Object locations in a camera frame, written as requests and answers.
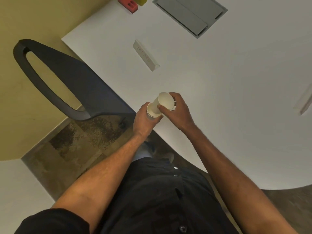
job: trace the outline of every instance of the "cup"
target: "cup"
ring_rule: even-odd
[[[161,111],[157,108],[158,104],[164,106],[168,110],[172,110],[174,108],[174,98],[166,92],[161,92],[154,102],[147,106],[146,112],[150,117],[156,118],[162,115]]]

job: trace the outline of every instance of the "black shirt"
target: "black shirt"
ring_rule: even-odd
[[[89,224],[68,210],[48,209],[15,233],[86,234]],[[149,157],[131,163],[96,233],[238,234],[205,177]]]

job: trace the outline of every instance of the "shirt button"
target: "shirt button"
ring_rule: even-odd
[[[188,228],[186,226],[180,226],[179,229],[180,229],[180,232],[186,233]]]

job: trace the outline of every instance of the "forearm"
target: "forearm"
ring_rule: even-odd
[[[248,234],[297,233],[265,194],[196,126],[185,135],[192,142],[228,209]]]
[[[75,181],[52,208],[64,208],[82,217],[90,224],[92,233],[143,141],[139,136],[132,137],[114,154]]]

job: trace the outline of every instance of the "chair handle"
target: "chair handle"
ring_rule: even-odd
[[[57,96],[46,83],[40,78],[37,72],[30,65],[26,58],[26,54],[31,52],[28,47],[25,47],[21,42],[18,42],[13,50],[13,55],[25,75],[33,83],[33,85],[62,113],[74,120],[87,120],[91,116],[87,111],[77,111],[65,103],[59,96]]]

